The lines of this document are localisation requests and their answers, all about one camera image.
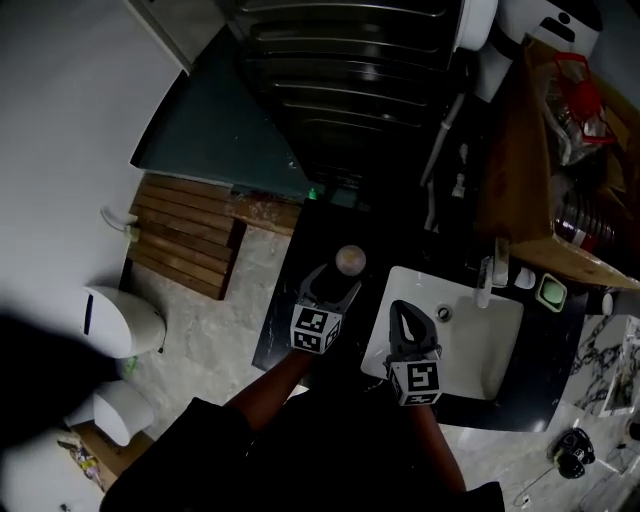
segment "white wall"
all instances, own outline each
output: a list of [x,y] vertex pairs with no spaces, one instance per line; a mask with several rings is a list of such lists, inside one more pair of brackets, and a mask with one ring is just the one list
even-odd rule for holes
[[125,2],[144,19],[147,19],[147,15],[152,16],[191,64],[225,24],[224,15],[215,0]]
[[117,283],[128,162],[178,68],[117,0],[0,2],[0,303],[81,332],[89,283]]
[[640,109],[640,16],[627,0],[596,0],[596,4],[603,30],[589,64]]
[[5,454],[0,485],[7,512],[59,512],[62,504],[72,512],[98,512],[104,493],[56,439],[52,430]]

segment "marble tile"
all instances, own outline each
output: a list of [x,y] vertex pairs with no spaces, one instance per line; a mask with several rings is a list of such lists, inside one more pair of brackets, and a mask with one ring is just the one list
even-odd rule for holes
[[632,408],[640,389],[636,322],[627,315],[585,319],[564,400],[597,416]]
[[[159,437],[194,396],[222,404],[262,372],[251,366],[288,238],[248,228],[227,297],[212,301],[134,265],[134,293],[167,321],[163,353],[146,353],[125,378],[150,401],[156,419],[147,432]],[[442,426],[469,488],[497,480],[506,510],[519,511],[523,489],[528,511],[616,510],[640,481],[640,458],[618,454],[627,416],[599,418],[562,400],[546,432],[517,433]],[[590,436],[597,461],[577,480],[562,478],[547,457],[549,447],[576,421]],[[629,445],[640,453],[640,443]]]

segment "soap dish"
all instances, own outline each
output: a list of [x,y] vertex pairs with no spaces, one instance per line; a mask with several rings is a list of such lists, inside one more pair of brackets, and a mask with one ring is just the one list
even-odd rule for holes
[[[551,298],[553,294],[562,294],[562,299],[556,301],[556,297]],[[558,281],[551,274],[544,274],[536,288],[536,300],[548,307],[554,313],[560,313],[564,307],[564,301],[567,299],[567,287]]]

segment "drain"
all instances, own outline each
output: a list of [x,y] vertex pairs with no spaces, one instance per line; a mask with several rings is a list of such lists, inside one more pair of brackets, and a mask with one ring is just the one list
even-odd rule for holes
[[438,309],[436,309],[436,320],[438,320],[439,322],[446,323],[451,320],[452,316],[453,311],[451,311],[451,308],[447,305],[443,304],[441,306],[438,306]]

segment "wooden slat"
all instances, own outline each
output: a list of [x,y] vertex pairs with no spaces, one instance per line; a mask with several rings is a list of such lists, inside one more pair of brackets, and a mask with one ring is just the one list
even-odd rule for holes
[[211,286],[204,281],[200,281],[199,279],[195,279],[183,272],[180,272],[174,268],[163,265],[162,263],[154,260],[153,258],[149,258],[144,254],[140,254],[135,250],[129,250],[127,253],[127,257],[140,265],[147,267],[150,270],[160,274],[171,281],[175,281],[182,286],[189,288],[195,292],[201,293],[207,297],[210,297],[214,300],[218,300],[220,298],[220,288],[215,286]]
[[178,256],[184,260],[200,265],[201,267],[213,270],[218,274],[225,275],[227,273],[227,267],[229,262],[212,258],[206,254],[203,254],[193,249],[189,249],[180,244],[176,244],[170,240],[154,235],[147,231],[140,232],[140,242],[146,245],[150,245],[174,256]]
[[225,213],[251,226],[291,236],[298,222],[300,207],[263,194],[232,193]]
[[137,215],[141,219],[154,222],[156,224],[162,224],[167,228],[202,238],[209,242],[213,242],[214,244],[226,246],[229,241],[230,233],[227,231],[214,229],[189,220],[179,219],[173,215],[167,215],[166,213],[150,210],[149,208],[144,208],[142,206],[133,205],[131,207],[131,213],[133,215]]
[[213,272],[212,270],[196,265],[195,263],[179,258],[178,256],[174,256],[173,254],[168,254],[144,243],[138,242],[133,248],[136,252],[143,254],[144,256],[148,256],[167,267],[179,270],[180,272],[190,275],[191,277],[195,277],[200,281],[211,284],[216,288],[222,287],[224,276],[217,272]]
[[155,199],[162,199],[171,203],[190,206],[191,208],[216,213],[218,215],[226,215],[226,203],[224,201],[209,199],[208,197],[195,196],[193,194],[188,194],[187,192],[169,190],[168,188],[154,187],[145,183],[143,183],[138,189],[138,194],[153,197]]
[[153,197],[138,194],[133,203],[138,206],[150,208],[151,210],[168,213],[174,217],[191,220],[198,224],[204,224],[205,226],[221,229],[222,231],[231,231],[231,228],[233,228],[233,218],[231,217],[216,215],[215,213],[197,210],[196,208],[183,206],[181,204],[170,203],[169,201],[163,201],[162,199],[155,199]]
[[170,178],[169,176],[161,176],[159,174],[145,174],[143,183],[154,187],[170,188],[171,190],[188,192],[189,194],[217,199],[219,201],[226,201],[231,193],[231,189],[227,187],[218,187],[216,185],[201,183],[199,181]]
[[169,240],[170,242],[184,245],[185,247],[193,249],[194,251],[207,254],[213,258],[216,258],[217,260],[229,261],[231,259],[231,255],[233,254],[233,249],[231,247],[213,244],[211,242],[207,242],[206,240],[202,240],[201,238],[183,233],[182,231],[176,231],[175,229],[156,224],[155,222],[149,222],[143,219],[139,219],[138,225],[140,226],[142,233],[151,233],[153,235],[162,237],[165,240]]

